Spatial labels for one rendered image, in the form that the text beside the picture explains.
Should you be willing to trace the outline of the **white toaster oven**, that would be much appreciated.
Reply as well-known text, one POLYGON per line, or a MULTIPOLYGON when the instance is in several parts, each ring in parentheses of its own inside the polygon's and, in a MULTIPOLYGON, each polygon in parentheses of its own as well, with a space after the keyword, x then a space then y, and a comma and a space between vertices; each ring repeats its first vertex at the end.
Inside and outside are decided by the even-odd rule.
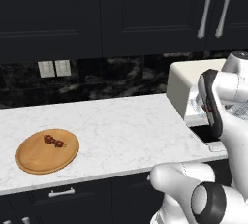
POLYGON ((188 97, 193 85, 198 86, 200 74, 208 69, 220 71, 226 62, 225 58, 174 62, 170 65, 167 97, 176 108, 188 127, 208 124, 207 119, 201 119, 188 108, 188 97))

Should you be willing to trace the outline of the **round wooden plate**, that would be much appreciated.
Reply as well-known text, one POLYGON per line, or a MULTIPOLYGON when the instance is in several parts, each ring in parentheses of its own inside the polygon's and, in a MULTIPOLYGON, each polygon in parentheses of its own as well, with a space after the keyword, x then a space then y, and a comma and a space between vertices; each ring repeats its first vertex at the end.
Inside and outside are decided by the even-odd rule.
POLYGON ((64 129, 46 129, 37 132, 18 147, 15 160, 25 172, 45 175, 59 171, 68 166, 78 155, 79 141, 71 132, 64 129), (55 147, 44 142, 44 135, 64 142, 66 147, 55 147))

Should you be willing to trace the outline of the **dark base cupboard door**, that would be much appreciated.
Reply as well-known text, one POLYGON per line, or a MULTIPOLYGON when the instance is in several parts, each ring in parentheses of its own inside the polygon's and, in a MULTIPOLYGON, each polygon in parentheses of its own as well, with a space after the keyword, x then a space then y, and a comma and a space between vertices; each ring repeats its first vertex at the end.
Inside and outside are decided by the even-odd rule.
POLYGON ((117 176, 112 184, 112 224, 150 224, 164 194, 147 179, 148 172, 117 176))

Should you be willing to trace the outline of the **white wall switch plate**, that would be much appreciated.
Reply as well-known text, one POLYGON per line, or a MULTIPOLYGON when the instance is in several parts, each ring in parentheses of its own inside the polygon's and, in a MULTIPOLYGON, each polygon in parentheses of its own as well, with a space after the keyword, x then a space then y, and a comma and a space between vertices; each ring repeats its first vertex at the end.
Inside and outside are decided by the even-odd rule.
POLYGON ((42 78, 54 78, 55 72, 52 61, 42 61, 38 63, 40 76, 42 78))
POLYGON ((56 75, 58 77, 68 77, 71 74, 71 65, 69 60, 55 61, 56 75))

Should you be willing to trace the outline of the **wide dark cupboard door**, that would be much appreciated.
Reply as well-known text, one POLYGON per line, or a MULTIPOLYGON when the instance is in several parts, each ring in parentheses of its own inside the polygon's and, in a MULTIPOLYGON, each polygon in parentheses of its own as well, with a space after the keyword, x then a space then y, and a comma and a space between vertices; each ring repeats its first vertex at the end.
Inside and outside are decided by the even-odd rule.
POLYGON ((0 0, 0 63, 102 55, 99 0, 0 0))

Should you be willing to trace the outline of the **red kebab skewer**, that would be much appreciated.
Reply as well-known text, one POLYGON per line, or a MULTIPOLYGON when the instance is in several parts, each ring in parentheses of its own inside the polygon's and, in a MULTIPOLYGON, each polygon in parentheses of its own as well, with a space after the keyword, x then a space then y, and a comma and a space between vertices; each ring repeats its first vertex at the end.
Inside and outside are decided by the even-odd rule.
POLYGON ((66 147, 67 146, 64 142, 56 140, 51 135, 44 135, 44 142, 46 144, 53 144, 55 147, 66 147))

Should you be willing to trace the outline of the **narrow dark cupboard door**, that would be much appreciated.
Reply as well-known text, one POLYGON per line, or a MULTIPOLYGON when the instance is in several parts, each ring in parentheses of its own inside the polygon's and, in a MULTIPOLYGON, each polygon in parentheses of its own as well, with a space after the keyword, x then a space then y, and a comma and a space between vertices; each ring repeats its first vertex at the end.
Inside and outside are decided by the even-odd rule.
POLYGON ((206 50, 248 49, 248 0, 230 0, 223 35, 215 37, 223 10, 224 0, 214 0, 207 27, 206 50))

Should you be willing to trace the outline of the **dark drawer front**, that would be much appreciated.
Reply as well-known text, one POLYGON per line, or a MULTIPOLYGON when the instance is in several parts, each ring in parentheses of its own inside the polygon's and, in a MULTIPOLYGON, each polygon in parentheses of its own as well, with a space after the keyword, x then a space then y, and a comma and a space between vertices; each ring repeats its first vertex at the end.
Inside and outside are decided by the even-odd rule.
POLYGON ((82 199, 86 197, 105 196, 111 193, 111 181, 109 179, 99 179, 85 181, 74 184, 54 186, 44 189, 25 191, 11 194, 8 196, 13 208, 31 208, 44 204, 62 202, 66 200, 82 199), (59 196, 50 198, 48 193, 70 190, 73 187, 76 193, 73 195, 59 196))

